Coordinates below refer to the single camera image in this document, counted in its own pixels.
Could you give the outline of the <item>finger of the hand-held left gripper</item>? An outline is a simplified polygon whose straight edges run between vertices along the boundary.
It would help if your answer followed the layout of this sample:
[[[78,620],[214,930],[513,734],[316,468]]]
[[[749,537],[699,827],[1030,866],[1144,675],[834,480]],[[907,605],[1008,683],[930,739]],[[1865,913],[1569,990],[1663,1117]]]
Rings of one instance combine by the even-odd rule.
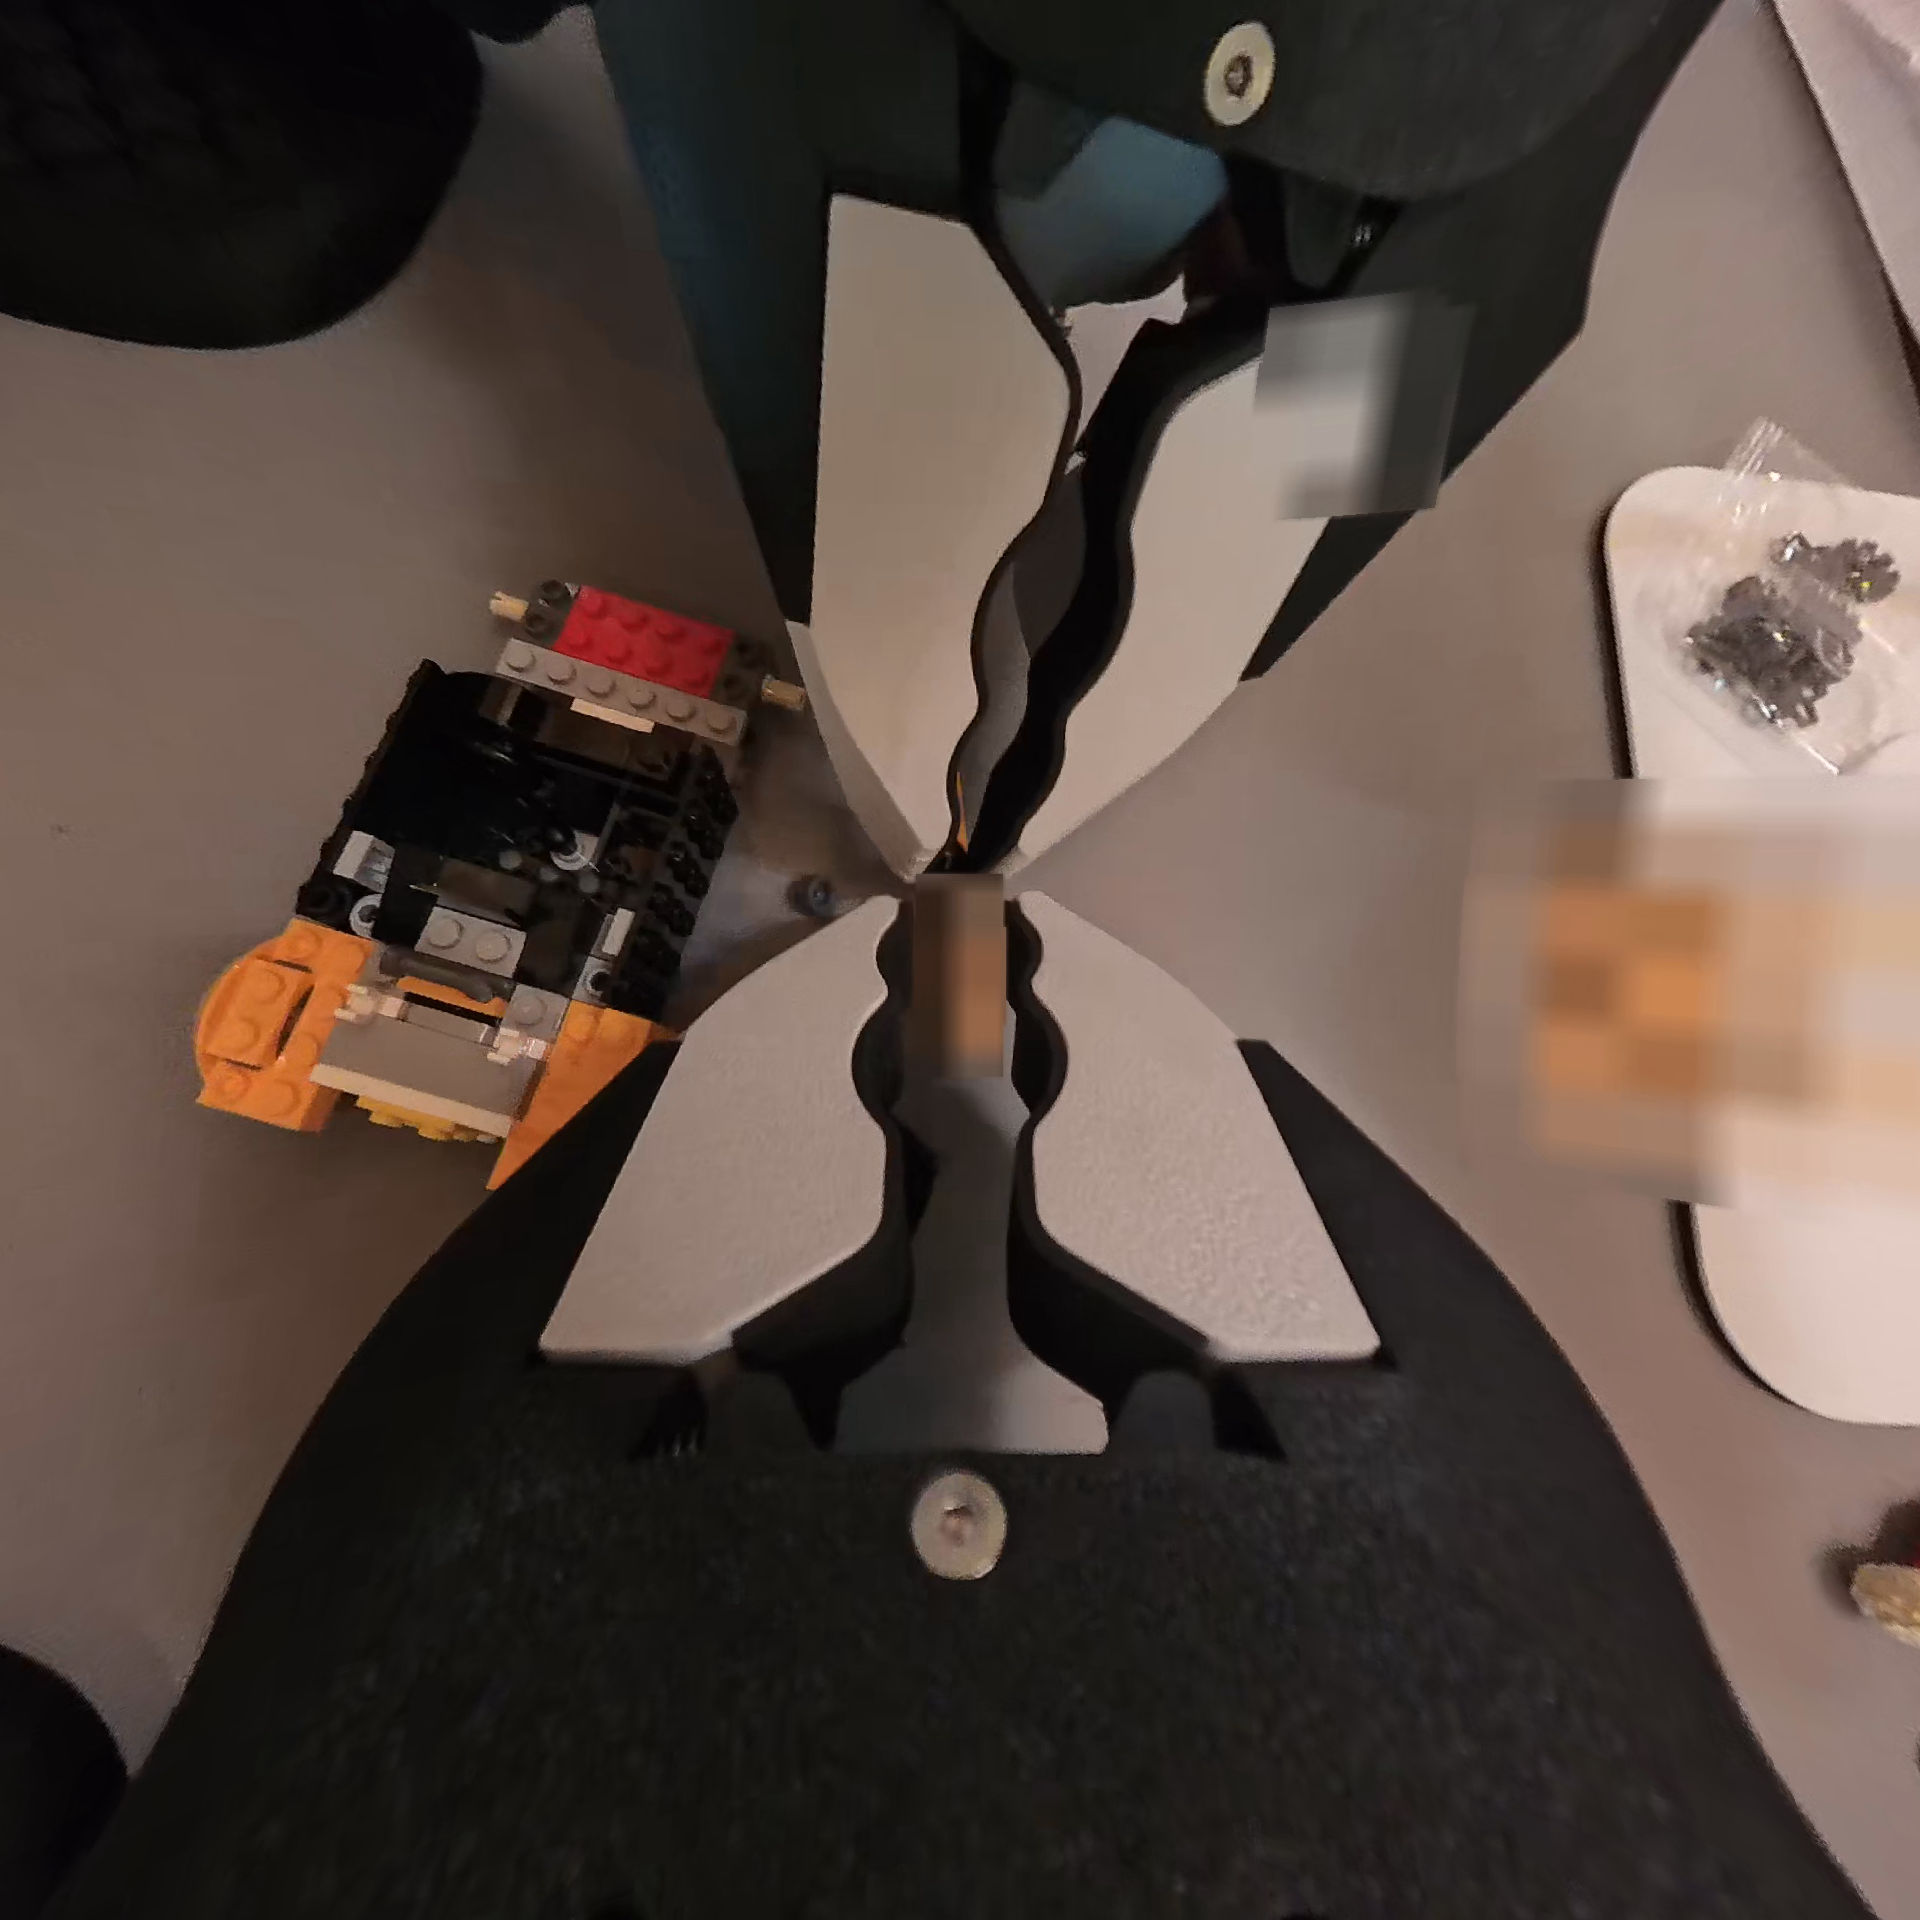
[[[968,223],[829,200],[809,618],[787,634],[841,793],[902,880],[951,831],[982,611],[1075,412],[1060,340]]]
[[[1020,723],[934,871],[1012,870],[1164,763],[1226,701],[1310,553],[1280,419],[1256,401],[1264,306],[1145,322],[1077,440],[1082,555]]]

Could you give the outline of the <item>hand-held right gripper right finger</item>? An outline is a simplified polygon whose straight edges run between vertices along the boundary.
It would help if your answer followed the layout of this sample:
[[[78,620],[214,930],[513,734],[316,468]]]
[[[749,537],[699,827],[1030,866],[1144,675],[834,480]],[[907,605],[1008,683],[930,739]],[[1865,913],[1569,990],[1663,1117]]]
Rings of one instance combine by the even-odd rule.
[[[1013,1330],[1111,1451],[1277,1451],[1249,1374],[1369,1363],[1380,1332],[1233,1033],[1041,891],[1005,935]]]

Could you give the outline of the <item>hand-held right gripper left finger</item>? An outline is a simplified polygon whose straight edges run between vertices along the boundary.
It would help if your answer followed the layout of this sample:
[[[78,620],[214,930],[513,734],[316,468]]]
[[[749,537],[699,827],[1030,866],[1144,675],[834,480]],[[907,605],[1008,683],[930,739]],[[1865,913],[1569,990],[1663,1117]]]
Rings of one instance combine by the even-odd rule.
[[[728,1357],[834,1442],[912,1300],[902,908],[844,912],[691,1020],[540,1334],[545,1360]]]

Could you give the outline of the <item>orange black lego car body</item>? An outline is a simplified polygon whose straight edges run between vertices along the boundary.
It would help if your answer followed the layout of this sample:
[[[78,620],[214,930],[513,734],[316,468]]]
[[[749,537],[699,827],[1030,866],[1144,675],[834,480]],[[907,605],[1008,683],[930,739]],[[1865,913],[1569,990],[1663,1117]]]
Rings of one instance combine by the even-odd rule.
[[[407,678],[289,920],[374,945],[311,1074],[331,1114],[492,1145],[500,1187],[676,1039],[751,726],[807,693],[757,641],[606,587],[489,611],[486,672]]]

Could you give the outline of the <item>orange lego wheel arch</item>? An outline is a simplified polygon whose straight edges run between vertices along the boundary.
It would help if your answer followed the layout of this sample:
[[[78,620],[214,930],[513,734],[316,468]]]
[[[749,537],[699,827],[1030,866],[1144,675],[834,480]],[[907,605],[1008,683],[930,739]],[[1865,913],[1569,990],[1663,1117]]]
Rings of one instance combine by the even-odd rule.
[[[372,951],[370,938],[291,917],[227,966],[196,1018],[198,1103],[289,1134],[319,1131],[339,1093],[314,1071]]]

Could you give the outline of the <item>clear bag of small parts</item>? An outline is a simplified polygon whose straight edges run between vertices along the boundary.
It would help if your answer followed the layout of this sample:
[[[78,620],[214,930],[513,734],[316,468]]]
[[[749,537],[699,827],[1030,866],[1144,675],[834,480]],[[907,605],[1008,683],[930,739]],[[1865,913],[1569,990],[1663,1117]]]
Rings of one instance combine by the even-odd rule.
[[[1656,771],[1905,773],[1917,732],[1917,500],[1753,419],[1717,465],[1649,472],[1604,536],[1621,689]]]

